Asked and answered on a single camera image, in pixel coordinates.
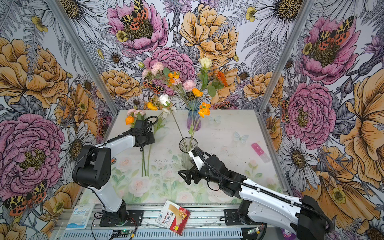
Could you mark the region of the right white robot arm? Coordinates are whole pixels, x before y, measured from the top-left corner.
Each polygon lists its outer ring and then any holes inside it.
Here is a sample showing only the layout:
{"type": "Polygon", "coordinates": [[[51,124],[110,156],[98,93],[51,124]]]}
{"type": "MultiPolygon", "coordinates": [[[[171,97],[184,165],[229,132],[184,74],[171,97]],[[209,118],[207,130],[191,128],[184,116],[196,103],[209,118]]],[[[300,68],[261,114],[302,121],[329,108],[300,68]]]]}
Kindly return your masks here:
{"type": "Polygon", "coordinates": [[[216,155],[195,147],[189,151],[193,166],[180,170],[187,185],[201,180],[216,183],[219,190],[242,202],[231,219],[244,225],[263,223],[285,229],[300,240],[323,240],[334,230],[319,204],[310,196],[293,197],[272,191],[246,176],[229,170],[216,155]]]}

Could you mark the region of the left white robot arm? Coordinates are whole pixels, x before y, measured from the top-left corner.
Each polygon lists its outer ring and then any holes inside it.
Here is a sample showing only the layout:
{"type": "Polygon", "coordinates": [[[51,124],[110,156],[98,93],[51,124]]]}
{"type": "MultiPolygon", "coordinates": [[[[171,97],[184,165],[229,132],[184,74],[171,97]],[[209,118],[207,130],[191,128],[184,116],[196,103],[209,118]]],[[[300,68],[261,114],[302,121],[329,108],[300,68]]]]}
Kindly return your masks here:
{"type": "Polygon", "coordinates": [[[137,120],[132,129],[105,143],[81,149],[78,162],[72,171],[72,179],[97,196],[104,208],[102,218],[107,223],[122,226],[129,219],[125,201],[117,195],[110,183],[111,160],[125,150],[138,147],[142,152],[145,146],[155,143],[152,126],[158,120],[156,116],[137,120]]]}

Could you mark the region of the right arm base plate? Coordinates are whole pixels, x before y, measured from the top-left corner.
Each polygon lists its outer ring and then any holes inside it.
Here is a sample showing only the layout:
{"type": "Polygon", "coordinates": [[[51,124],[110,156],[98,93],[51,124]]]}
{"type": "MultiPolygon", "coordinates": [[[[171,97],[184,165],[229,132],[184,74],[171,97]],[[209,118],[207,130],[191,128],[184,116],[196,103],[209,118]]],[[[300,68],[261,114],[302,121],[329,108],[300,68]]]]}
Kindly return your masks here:
{"type": "Polygon", "coordinates": [[[238,209],[224,209],[224,222],[226,226],[243,225],[239,217],[238,209]]]}

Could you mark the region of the cream white rose stem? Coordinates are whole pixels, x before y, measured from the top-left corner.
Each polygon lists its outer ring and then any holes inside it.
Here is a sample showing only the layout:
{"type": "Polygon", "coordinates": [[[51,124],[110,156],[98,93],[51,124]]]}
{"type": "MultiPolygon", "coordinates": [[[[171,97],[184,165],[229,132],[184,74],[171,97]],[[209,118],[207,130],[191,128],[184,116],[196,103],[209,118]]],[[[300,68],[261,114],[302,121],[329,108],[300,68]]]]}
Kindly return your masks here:
{"type": "Polygon", "coordinates": [[[199,74],[199,79],[201,80],[201,88],[200,91],[202,92],[203,90],[207,90],[207,94],[211,97],[214,97],[216,95],[216,89],[214,86],[209,86],[209,75],[208,72],[211,69],[213,63],[212,60],[209,58],[203,57],[199,59],[199,62],[201,64],[200,68],[200,74],[199,74]]]}

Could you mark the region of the pink rose flower stem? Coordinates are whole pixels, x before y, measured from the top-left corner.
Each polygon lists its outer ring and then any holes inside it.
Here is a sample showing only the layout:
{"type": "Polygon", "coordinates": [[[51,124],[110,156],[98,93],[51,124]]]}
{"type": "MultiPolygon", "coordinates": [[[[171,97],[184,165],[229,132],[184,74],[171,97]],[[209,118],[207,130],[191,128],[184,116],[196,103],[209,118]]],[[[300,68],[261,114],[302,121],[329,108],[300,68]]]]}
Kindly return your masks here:
{"type": "Polygon", "coordinates": [[[151,92],[151,90],[148,88],[148,84],[144,80],[145,76],[149,72],[152,72],[154,75],[157,75],[158,72],[164,72],[164,73],[166,73],[166,72],[174,72],[174,71],[171,71],[168,67],[165,67],[161,62],[157,62],[157,63],[155,63],[151,67],[146,67],[144,65],[144,63],[139,63],[139,67],[143,69],[143,72],[142,72],[143,87],[145,89],[148,89],[150,92],[151,92]]]}

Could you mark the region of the orange yellow ranunculus bunch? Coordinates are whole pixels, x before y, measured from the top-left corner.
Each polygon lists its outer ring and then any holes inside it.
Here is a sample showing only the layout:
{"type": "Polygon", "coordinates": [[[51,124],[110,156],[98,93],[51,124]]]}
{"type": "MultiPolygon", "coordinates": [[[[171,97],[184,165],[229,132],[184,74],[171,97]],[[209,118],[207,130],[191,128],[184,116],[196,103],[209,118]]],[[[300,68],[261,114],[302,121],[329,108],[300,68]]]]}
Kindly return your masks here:
{"type": "MultiPolygon", "coordinates": [[[[197,88],[193,89],[193,93],[196,96],[195,100],[197,100],[200,103],[200,110],[199,110],[200,119],[205,118],[206,116],[209,116],[211,105],[203,102],[202,97],[204,93],[198,90],[197,88]]],[[[193,127],[191,127],[188,130],[189,130],[188,133],[190,134],[190,137],[193,138],[196,131],[193,131],[193,127]]]]}

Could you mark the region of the single white bud stem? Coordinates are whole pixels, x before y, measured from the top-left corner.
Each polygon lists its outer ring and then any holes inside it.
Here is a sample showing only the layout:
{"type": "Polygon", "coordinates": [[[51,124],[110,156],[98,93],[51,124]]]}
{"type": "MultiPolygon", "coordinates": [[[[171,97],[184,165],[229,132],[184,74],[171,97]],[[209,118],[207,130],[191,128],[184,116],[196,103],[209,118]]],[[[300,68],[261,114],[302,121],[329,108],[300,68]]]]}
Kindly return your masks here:
{"type": "Polygon", "coordinates": [[[158,101],[162,105],[162,108],[161,108],[162,113],[160,114],[160,119],[164,120],[167,118],[168,115],[172,115],[183,140],[184,136],[182,134],[179,123],[175,117],[175,114],[177,113],[177,108],[171,103],[170,96],[166,94],[160,95],[158,101]]]}

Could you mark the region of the yellow poppy flower stem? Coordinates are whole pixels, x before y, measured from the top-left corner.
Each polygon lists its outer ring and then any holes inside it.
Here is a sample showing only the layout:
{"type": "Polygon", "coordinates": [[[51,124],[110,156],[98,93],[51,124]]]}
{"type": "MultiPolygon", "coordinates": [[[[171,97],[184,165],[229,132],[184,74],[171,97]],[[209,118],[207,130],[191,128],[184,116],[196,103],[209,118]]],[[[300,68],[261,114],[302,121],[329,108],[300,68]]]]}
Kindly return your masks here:
{"type": "Polygon", "coordinates": [[[187,91],[183,88],[183,82],[178,71],[158,72],[157,75],[149,72],[144,80],[151,92],[158,96],[168,95],[171,103],[177,109],[186,108],[188,102],[187,91]]]}

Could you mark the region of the pink peony orange bunch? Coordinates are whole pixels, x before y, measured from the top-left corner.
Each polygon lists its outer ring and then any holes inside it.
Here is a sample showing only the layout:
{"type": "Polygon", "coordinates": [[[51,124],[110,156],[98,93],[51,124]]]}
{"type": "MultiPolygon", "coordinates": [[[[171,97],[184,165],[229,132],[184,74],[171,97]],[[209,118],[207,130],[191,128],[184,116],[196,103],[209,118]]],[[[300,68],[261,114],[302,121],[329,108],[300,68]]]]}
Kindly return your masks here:
{"type": "Polygon", "coordinates": [[[144,120],[146,113],[143,110],[130,109],[125,119],[126,125],[133,126],[136,120],[144,120]]]}

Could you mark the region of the pink carnation pair stem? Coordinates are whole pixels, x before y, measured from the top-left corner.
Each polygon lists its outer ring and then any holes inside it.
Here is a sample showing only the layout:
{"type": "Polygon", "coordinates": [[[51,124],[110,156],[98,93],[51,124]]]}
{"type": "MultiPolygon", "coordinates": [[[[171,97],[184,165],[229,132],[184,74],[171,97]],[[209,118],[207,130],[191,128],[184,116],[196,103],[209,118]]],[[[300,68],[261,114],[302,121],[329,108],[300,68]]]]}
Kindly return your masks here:
{"type": "Polygon", "coordinates": [[[196,83],[193,80],[182,82],[181,79],[171,78],[171,84],[174,92],[176,92],[184,102],[189,102],[196,99],[193,89],[196,88],[196,83]]]}

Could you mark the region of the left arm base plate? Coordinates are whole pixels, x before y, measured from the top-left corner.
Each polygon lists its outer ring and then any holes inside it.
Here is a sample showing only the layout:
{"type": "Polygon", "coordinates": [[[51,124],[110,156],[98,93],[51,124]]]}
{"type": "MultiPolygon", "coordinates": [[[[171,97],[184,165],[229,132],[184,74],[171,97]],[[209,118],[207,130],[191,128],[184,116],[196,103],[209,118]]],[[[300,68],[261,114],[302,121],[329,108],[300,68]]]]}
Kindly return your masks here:
{"type": "Polygon", "coordinates": [[[139,227],[143,215],[143,210],[127,210],[125,214],[105,212],[100,220],[100,227],[139,227]]]}

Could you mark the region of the orange gerbera flower stem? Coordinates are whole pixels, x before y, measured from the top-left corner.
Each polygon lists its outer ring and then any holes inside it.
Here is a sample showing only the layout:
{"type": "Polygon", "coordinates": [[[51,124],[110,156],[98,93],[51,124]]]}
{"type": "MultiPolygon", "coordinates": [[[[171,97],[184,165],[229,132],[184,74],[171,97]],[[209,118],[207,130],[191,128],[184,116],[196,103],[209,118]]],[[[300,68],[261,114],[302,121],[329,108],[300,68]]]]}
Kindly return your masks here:
{"type": "Polygon", "coordinates": [[[228,86],[226,76],[223,72],[218,71],[214,76],[214,80],[208,85],[208,94],[211,98],[215,97],[218,90],[228,86]]]}

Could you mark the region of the purple blue glass vase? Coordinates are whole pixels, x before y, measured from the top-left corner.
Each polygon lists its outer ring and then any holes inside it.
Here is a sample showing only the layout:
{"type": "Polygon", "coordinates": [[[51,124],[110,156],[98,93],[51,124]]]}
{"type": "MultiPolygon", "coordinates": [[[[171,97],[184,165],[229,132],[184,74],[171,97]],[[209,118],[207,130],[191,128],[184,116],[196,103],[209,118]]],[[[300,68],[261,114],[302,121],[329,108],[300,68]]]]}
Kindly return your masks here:
{"type": "Polygon", "coordinates": [[[186,108],[188,110],[187,128],[193,127],[193,131],[200,130],[202,125],[199,115],[200,103],[197,100],[189,101],[186,108]]]}

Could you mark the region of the clear glass vase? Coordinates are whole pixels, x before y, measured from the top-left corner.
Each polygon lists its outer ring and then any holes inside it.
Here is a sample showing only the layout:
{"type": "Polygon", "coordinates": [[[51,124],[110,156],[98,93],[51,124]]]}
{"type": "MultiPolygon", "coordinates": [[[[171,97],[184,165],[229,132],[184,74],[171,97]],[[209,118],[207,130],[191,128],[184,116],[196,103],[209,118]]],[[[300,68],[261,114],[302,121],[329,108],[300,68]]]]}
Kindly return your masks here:
{"type": "Polygon", "coordinates": [[[179,142],[179,149],[182,151],[182,167],[189,170],[193,167],[189,151],[198,146],[198,141],[192,137],[185,137],[179,142]]]}

